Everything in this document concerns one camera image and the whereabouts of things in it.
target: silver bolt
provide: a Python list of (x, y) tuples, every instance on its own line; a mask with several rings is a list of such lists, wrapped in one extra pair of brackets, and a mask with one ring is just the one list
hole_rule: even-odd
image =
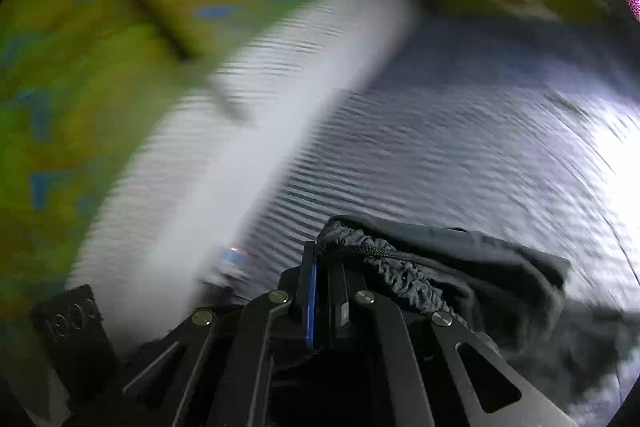
[(446, 328), (453, 324), (453, 317), (447, 312), (435, 312), (431, 315), (431, 322), (436, 326)]
[(284, 290), (274, 290), (269, 294), (269, 300), (274, 304), (284, 304), (289, 300), (289, 294)]
[(209, 326), (213, 320), (213, 313), (209, 310), (198, 310), (191, 315), (191, 322), (196, 326)]
[(359, 302), (359, 304), (373, 304), (375, 300), (375, 294), (369, 290), (360, 290), (356, 292), (356, 301)]

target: gray bed sheet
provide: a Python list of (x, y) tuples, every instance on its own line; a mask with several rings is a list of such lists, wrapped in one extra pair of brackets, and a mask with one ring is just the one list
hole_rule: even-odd
[[(246, 236), (242, 292), (275, 286), (330, 216), (364, 214), (566, 257), (572, 301), (640, 312), (636, 57), (603, 27), (426, 18), (301, 151)], [(581, 426), (606, 425), (640, 374), (638, 339), (627, 340), (563, 404)]]

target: blue strip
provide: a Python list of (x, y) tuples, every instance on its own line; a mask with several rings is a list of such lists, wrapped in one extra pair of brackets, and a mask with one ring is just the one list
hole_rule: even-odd
[(314, 347), (314, 320), (316, 318), (316, 265), (311, 267), (309, 300), (306, 304), (306, 345)]

